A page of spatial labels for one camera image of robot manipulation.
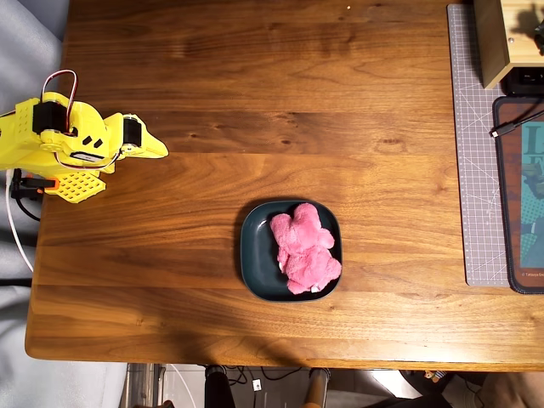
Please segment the yellow moving gripper finger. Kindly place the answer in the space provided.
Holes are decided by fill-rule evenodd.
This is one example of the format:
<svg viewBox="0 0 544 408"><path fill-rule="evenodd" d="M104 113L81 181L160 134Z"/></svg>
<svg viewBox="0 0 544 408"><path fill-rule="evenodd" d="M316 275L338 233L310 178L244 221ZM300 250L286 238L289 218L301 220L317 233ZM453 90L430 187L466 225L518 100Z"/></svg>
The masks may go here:
<svg viewBox="0 0 544 408"><path fill-rule="evenodd" d="M149 133L144 122L135 115L126 115L135 117L142 124L142 146L140 148L124 145L121 152L124 156L137 158L160 159L168 155L167 147L152 134Z"/></svg>

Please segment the yellow gripper body black servo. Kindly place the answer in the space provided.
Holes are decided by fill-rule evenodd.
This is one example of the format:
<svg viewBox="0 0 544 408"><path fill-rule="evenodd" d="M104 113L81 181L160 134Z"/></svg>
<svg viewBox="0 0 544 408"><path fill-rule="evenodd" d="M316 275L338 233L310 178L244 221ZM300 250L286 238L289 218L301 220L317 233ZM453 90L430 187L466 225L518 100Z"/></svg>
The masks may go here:
<svg viewBox="0 0 544 408"><path fill-rule="evenodd" d="M116 113L106 117L104 124L110 150L120 150L124 145L142 146L142 124L135 117Z"/></svg>

